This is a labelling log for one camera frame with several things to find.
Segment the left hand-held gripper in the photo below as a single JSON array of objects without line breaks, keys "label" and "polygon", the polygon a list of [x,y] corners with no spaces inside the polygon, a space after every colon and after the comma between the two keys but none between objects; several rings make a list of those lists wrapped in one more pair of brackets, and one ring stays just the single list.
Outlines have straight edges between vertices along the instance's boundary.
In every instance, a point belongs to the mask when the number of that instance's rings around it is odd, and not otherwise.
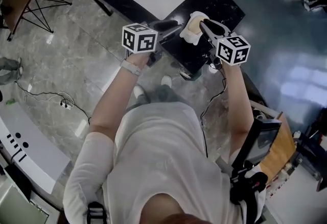
[{"label": "left hand-held gripper", "polygon": [[175,20],[159,20],[147,23],[133,23],[123,26],[122,47],[125,58],[131,54],[150,53],[147,66],[153,66],[162,56],[162,44],[182,29]]}]

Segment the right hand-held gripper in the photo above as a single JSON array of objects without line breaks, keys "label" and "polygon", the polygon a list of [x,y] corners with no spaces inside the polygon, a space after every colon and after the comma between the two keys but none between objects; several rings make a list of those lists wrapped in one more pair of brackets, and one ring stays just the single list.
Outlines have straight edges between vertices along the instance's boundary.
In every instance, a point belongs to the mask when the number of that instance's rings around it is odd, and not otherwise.
[{"label": "right hand-held gripper", "polygon": [[200,21],[200,30],[213,45],[213,56],[221,62],[235,66],[247,61],[251,45],[243,36],[229,33],[228,27],[211,19]]}]

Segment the person's left hand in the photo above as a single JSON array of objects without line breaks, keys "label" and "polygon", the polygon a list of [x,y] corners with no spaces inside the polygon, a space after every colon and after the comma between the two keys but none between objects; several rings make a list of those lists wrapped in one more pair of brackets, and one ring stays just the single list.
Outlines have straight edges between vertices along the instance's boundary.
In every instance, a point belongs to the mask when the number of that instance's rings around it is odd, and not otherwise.
[{"label": "person's left hand", "polygon": [[141,70],[144,69],[146,64],[149,61],[150,53],[138,53],[138,54],[131,54],[126,61],[129,63],[138,66]]}]

